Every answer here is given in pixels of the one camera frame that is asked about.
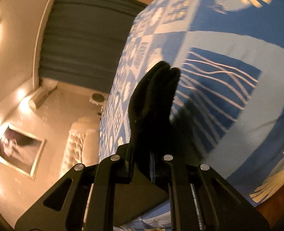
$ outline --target white wavy stripe pattern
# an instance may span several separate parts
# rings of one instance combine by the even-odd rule
[[[195,52],[192,52],[192,51],[188,52],[188,54],[194,55],[200,60],[194,60],[194,59],[189,59],[189,58],[186,59],[187,62],[183,63],[183,68],[181,69],[183,72],[181,73],[179,85],[182,86],[183,88],[187,88],[187,89],[192,90],[193,91],[193,98],[191,98],[190,96],[181,92],[180,90],[177,90],[176,96],[174,98],[174,103],[176,105],[178,105],[182,110],[184,110],[184,112],[186,114],[188,114],[190,116],[190,118],[193,120],[195,127],[197,127],[199,129],[199,131],[206,137],[206,139],[209,141],[209,143],[213,147],[215,147],[215,146],[218,145],[218,143],[220,141],[220,135],[217,132],[215,126],[219,127],[224,133],[226,133],[228,130],[214,116],[214,114],[211,113],[208,106],[212,107],[214,110],[216,110],[217,112],[219,112],[221,115],[223,115],[224,117],[226,117],[228,120],[230,120],[232,122],[235,122],[237,120],[235,118],[233,118],[231,115],[229,115],[227,112],[225,112],[223,109],[221,109],[219,106],[217,106],[214,102],[212,102],[212,100],[209,99],[209,97],[207,97],[206,94],[203,93],[203,91],[201,91],[199,88],[202,88],[202,89],[214,94],[215,96],[223,99],[224,101],[226,101],[227,103],[231,104],[232,106],[238,108],[239,110],[243,110],[244,106],[247,104],[247,100],[250,99],[250,94],[247,91],[247,89],[243,86],[243,84],[241,84],[240,80],[242,80],[243,82],[245,82],[246,84],[248,84],[252,88],[256,87],[255,83],[257,83],[258,81],[257,81],[257,79],[253,78],[252,76],[250,76],[249,74],[247,74],[246,72],[244,72],[244,71],[242,71],[238,68],[211,61],[211,60],[209,60],[209,59],[207,59],[207,58],[205,58],[205,57],[203,57],[203,56],[201,56],[201,55],[199,55]],[[193,63],[209,65],[211,67],[217,68],[218,70],[208,72],[208,71],[203,70],[201,68],[201,66],[197,67]],[[216,81],[216,82],[223,84],[241,100],[243,105],[240,105],[240,104],[234,102],[233,100],[231,100],[230,98],[226,97],[225,95],[222,95],[222,94],[212,90],[210,87],[207,87],[207,86],[204,85],[204,84],[207,84],[207,83],[202,84],[201,82],[195,80],[194,78],[186,75],[186,73],[194,74],[194,75],[203,77],[205,79],[210,79],[210,80],[213,80],[213,81]],[[222,79],[212,77],[212,75],[220,74],[220,73],[221,74],[224,73],[224,74],[228,75],[235,82],[236,87],[232,86],[231,84],[229,84],[228,82],[226,82]],[[186,101],[191,102],[192,105],[194,105],[195,109],[202,115],[203,121],[205,123],[204,126],[207,125],[209,130],[206,130],[203,127],[203,124],[201,122],[199,122],[198,119],[194,115],[191,114],[190,110],[188,110],[186,108],[186,106],[184,105],[184,103],[182,102],[182,100],[178,96],[185,99]],[[172,112],[175,115],[177,114],[177,109],[174,106],[172,107]],[[204,148],[203,143],[198,138],[198,134],[195,131],[195,128],[193,128],[193,135],[194,135],[195,144],[196,144],[198,150],[201,152],[202,155],[203,154],[206,155],[207,152]]]

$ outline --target picture frame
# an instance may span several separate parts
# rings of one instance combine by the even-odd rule
[[[0,138],[0,162],[34,180],[45,143],[45,139],[9,123]]]

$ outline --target bed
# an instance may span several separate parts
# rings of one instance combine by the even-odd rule
[[[181,69],[170,121],[253,206],[284,184],[284,0],[154,0],[134,20],[100,124],[99,160],[130,140],[128,104],[158,61]],[[170,206],[115,230],[169,230]]]

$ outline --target gloved hand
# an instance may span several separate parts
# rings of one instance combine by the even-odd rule
[[[179,78],[178,68],[170,69],[168,63],[160,61],[141,79],[129,102],[134,159],[139,170],[152,181],[150,166],[154,176],[161,156],[175,152],[169,115]]]

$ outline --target gray curtain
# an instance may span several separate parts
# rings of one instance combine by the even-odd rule
[[[145,7],[133,0],[55,0],[39,76],[110,93],[133,20]]]

